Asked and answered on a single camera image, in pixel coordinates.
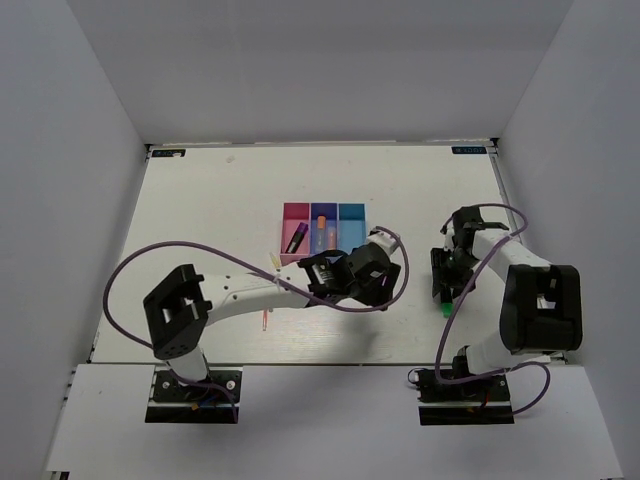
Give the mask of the black green highlighter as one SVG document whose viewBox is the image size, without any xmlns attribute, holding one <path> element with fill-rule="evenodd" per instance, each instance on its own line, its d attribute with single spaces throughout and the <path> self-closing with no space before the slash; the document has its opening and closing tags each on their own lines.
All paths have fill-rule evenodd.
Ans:
<svg viewBox="0 0 640 480">
<path fill-rule="evenodd" d="M 449 318 L 453 311 L 453 300 L 447 295 L 446 292 L 442 292 L 440 295 L 440 307 L 444 318 Z"/>
</svg>

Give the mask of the grey orange highlighter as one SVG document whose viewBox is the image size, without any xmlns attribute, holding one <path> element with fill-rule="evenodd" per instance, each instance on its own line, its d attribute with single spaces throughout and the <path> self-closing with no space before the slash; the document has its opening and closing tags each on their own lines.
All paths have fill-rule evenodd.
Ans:
<svg viewBox="0 0 640 480">
<path fill-rule="evenodd" d="M 316 220 L 316 228 L 314 235 L 314 251 L 315 253 L 321 253 L 325 250 L 326 241 L 326 217 L 320 215 Z"/>
</svg>

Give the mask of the yellow pen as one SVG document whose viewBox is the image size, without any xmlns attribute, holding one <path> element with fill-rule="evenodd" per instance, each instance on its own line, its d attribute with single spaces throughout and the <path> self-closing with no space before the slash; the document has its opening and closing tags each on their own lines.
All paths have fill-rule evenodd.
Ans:
<svg viewBox="0 0 640 480">
<path fill-rule="evenodd" d="M 270 252 L 269 253 L 269 258 L 271 260 L 271 263 L 274 267 L 275 270 L 280 270 L 282 268 L 281 265 L 281 261 L 279 259 L 279 257 L 277 255 L 275 255 L 274 253 Z"/>
</svg>

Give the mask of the red white pen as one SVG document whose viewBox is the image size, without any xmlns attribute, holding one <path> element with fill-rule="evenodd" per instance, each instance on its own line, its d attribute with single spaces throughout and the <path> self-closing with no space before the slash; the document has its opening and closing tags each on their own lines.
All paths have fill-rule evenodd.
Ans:
<svg viewBox="0 0 640 480">
<path fill-rule="evenodd" d="M 262 312 L 262 331 L 266 332 L 268 329 L 269 310 L 263 310 Z"/>
</svg>

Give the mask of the yellow orange highlighter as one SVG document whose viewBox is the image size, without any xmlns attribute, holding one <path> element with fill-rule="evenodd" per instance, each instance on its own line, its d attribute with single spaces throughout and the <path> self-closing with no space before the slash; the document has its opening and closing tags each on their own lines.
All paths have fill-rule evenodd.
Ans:
<svg viewBox="0 0 640 480">
<path fill-rule="evenodd" d="M 326 249 L 333 250 L 336 248 L 336 229 L 328 227 L 326 231 Z"/>
</svg>

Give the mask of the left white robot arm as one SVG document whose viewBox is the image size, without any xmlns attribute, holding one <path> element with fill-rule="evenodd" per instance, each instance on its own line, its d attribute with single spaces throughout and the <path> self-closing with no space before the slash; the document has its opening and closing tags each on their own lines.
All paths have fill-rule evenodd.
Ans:
<svg viewBox="0 0 640 480">
<path fill-rule="evenodd" d="M 143 300 L 154 356 L 177 376 L 177 387 L 199 399 L 211 387 L 199 341 L 219 321 L 274 309 L 337 307 L 352 299 L 384 310 L 401 266 L 395 242 L 369 240 L 350 253 L 328 251 L 292 262 L 274 274 L 200 274 L 192 264 L 173 269 Z"/>
</svg>

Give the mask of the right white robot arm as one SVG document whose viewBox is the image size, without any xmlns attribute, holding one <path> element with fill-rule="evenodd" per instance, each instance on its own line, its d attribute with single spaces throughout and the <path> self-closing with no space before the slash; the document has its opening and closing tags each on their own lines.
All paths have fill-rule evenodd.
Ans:
<svg viewBox="0 0 640 480">
<path fill-rule="evenodd" d="M 485 269 L 504 284 L 496 330 L 460 350 L 450 378 L 434 367 L 437 381 L 466 399 L 484 391 L 489 377 L 576 351 L 584 338 L 578 270 L 536 255 L 518 241 L 519 230 L 485 220 L 481 209 L 476 204 L 452 213 L 441 228 L 444 246 L 430 252 L 432 297 L 446 315 L 445 334 Z"/>
</svg>

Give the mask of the light blue container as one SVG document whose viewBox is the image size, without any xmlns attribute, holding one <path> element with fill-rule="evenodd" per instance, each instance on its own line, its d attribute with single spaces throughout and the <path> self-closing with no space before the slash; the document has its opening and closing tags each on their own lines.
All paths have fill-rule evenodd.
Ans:
<svg viewBox="0 0 640 480">
<path fill-rule="evenodd" d="M 367 237 L 366 206 L 363 203 L 338 204 L 338 249 L 351 253 Z"/>
</svg>

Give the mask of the black purple highlighter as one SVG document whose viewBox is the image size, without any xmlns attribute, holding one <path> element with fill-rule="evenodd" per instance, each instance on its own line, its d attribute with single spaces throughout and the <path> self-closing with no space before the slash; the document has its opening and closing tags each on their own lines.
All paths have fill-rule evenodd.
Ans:
<svg viewBox="0 0 640 480">
<path fill-rule="evenodd" d="M 304 223 L 304 222 L 299 223 L 285 250 L 287 254 L 294 254 L 298 251 L 298 249 L 300 248 L 300 245 L 302 244 L 308 232 L 308 229 L 309 229 L 309 226 L 307 223 Z"/>
</svg>

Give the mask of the pink container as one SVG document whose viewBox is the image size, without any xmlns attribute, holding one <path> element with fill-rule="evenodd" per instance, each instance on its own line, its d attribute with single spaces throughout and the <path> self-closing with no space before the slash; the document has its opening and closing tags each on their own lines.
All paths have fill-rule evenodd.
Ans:
<svg viewBox="0 0 640 480">
<path fill-rule="evenodd" d="M 286 202 L 283 205 L 280 261 L 297 262 L 310 255 L 311 204 Z"/>
</svg>

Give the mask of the right blue corner label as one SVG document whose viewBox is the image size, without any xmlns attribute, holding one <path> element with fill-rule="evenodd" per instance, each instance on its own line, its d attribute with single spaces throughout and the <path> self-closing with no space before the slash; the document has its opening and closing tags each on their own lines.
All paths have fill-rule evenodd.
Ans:
<svg viewBox="0 0 640 480">
<path fill-rule="evenodd" d="M 451 147 L 454 155 L 486 155 L 485 146 L 456 145 Z"/>
</svg>

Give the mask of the blue corner label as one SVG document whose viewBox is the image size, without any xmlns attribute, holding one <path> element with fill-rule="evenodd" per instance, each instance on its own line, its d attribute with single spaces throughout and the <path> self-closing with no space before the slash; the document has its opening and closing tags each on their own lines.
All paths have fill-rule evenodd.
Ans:
<svg viewBox="0 0 640 480">
<path fill-rule="evenodd" d="M 486 155 L 485 146 L 456 145 L 451 147 L 454 155 Z"/>
<path fill-rule="evenodd" d="M 185 155 L 185 149 L 155 149 L 151 152 L 152 158 L 182 158 Z"/>
</svg>

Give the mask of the left blue corner label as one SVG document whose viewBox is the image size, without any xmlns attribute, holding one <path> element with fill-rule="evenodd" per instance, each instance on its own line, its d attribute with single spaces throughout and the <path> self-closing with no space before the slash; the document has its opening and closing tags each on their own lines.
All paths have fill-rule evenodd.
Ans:
<svg viewBox="0 0 640 480">
<path fill-rule="evenodd" d="M 152 158 L 182 158 L 185 155 L 185 149 L 155 149 L 151 152 Z"/>
</svg>

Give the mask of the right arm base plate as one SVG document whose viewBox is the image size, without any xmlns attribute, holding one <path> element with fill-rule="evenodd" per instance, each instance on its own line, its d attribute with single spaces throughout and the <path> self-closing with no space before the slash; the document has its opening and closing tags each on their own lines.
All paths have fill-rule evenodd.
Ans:
<svg viewBox="0 0 640 480">
<path fill-rule="evenodd" d="M 421 426 L 482 426 L 514 423 L 506 377 L 495 376 L 460 385 L 437 381 L 435 371 L 415 368 L 407 374 L 418 392 Z"/>
</svg>

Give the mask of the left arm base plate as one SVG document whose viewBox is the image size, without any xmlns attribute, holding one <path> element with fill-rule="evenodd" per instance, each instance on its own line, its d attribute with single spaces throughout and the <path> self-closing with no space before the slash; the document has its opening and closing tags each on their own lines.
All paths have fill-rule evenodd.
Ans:
<svg viewBox="0 0 640 480">
<path fill-rule="evenodd" d="M 243 371 L 223 368 L 209 371 L 206 383 L 224 389 L 181 384 L 166 368 L 152 379 L 145 422 L 148 424 L 236 424 L 240 413 Z"/>
</svg>

